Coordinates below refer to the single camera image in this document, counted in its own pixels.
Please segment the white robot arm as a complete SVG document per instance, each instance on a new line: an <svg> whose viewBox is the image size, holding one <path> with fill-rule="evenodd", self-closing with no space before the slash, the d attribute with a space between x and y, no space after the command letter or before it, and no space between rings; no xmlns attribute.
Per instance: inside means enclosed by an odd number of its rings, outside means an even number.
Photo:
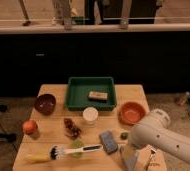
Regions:
<svg viewBox="0 0 190 171"><path fill-rule="evenodd" d="M190 137L170 131L170 122L165 111L151 110L130 129L128 144L136 149L151 145L190 164Z"/></svg>

